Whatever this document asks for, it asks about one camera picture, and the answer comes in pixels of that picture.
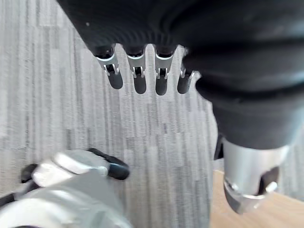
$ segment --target gray carpet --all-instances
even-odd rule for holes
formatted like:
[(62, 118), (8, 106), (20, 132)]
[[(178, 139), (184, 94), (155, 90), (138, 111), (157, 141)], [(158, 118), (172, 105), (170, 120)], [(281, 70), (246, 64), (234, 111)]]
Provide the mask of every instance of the gray carpet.
[[(154, 91), (154, 56), (147, 47), (147, 92), (135, 93), (122, 48), (124, 87), (110, 87), (54, 0), (0, 0), (0, 193), (17, 186), (19, 170), (53, 153), (96, 147), (132, 168), (113, 181), (135, 228), (207, 227), (211, 162), (217, 130), (211, 105), (192, 81), (176, 91), (182, 49), (168, 92)], [(304, 130), (283, 166), (280, 191), (304, 198)]]

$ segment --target wooden surface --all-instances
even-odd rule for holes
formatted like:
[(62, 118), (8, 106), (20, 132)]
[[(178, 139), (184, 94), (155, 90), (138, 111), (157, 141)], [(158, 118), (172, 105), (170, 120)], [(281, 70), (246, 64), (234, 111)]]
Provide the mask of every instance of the wooden surface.
[(211, 228), (303, 228), (304, 203), (274, 193), (257, 210), (242, 216), (236, 214), (226, 202), (223, 173), (213, 172), (213, 205)]

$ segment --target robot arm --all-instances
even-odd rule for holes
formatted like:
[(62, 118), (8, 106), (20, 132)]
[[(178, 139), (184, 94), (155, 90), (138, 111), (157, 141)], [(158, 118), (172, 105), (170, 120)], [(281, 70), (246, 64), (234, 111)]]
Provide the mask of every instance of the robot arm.
[(107, 180), (124, 180), (128, 166), (89, 150), (59, 152), (34, 169), (28, 166), (22, 172), (21, 179), (27, 179), (23, 188), (1, 200), (1, 227), (131, 228)]

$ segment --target wooden floor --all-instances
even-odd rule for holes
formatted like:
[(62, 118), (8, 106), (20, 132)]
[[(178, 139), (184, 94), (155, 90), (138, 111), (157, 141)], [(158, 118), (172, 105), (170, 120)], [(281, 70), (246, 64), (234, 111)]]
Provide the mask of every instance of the wooden floor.
[[(211, 105), (194, 88), (177, 93), (182, 50), (168, 92), (154, 90), (147, 47), (147, 92), (135, 93), (125, 54), (116, 49), (124, 87), (110, 87), (54, 0), (0, 0), (0, 193), (19, 170), (56, 151), (96, 147), (124, 159), (132, 175), (113, 182), (136, 228), (208, 227), (217, 138)], [(280, 192), (304, 199), (304, 140), (282, 168)]]
[(222, 191), (223, 173), (213, 172), (213, 202), (211, 207), (211, 228), (302, 228), (304, 224), (304, 203), (274, 193), (261, 206), (242, 216), (236, 214), (225, 200)]

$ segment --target robotic hand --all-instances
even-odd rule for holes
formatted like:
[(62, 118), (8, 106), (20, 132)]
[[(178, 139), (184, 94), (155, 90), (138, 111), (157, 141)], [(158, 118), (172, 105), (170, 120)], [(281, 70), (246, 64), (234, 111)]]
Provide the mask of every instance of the robotic hand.
[(304, 1), (57, 0), (106, 71), (123, 86), (114, 46), (126, 51), (137, 93), (146, 90), (145, 46), (155, 49), (155, 90), (164, 95), (177, 45), (187, 49), (178, 91), (213, 104), (215, 159), (225, 163), (231, 208), (257, 208), (278, 185), (279, 166), (302, 124)]
[(128, 166), (89, 151), (59, 152), (26, 167), (22, 188), (0, 199), (1, 228), (132, 228), (107, 180), (126, 179)]

